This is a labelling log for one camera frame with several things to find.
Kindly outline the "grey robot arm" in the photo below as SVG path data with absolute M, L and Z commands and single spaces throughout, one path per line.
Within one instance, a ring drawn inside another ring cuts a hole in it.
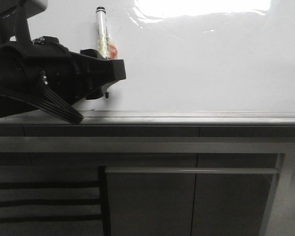
M 96 50 L 71 52 L 51 36 L 31 39 L 28 19 L 45 0 L 0 0 L 0 118 L 42 110 L 71 124 L 83 116 L 82 99 L 98 99 L 103 88 L 126 78 L 124 61 Z

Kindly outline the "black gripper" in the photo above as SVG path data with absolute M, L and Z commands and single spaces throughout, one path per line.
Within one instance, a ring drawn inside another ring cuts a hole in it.
M 96 50 L 69 51 L 56 38 L 0 45 L 0 118 L 42 110 L 62 120 L 82 120 L 73 107 L 98 99 L 104 87 L 126 78 L 124 61 Z

